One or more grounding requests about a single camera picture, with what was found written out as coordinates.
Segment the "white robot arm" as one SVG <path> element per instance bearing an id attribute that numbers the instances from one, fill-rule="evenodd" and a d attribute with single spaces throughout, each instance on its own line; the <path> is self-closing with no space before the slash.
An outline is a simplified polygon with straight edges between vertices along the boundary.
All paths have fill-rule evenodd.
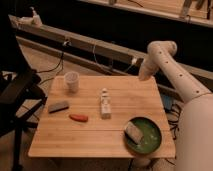
<path id="1" fill-rule="evenodd" d="M 213 93 L 173 59 L 174 41 L 152 41 L 147 52 L 139 79 L 148 80 L 161 69 L 184 102 L 175 171 L 213 171 Z"/>

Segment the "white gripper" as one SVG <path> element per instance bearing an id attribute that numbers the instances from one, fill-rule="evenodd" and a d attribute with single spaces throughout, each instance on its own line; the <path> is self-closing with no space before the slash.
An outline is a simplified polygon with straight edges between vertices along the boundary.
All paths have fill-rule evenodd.
<path id="1" fill-rule="evenodd" d="M 151 59 L 144 59 L 139 69 L 139 80 L 148 80 L 157 72 L 157 65 Z"/>

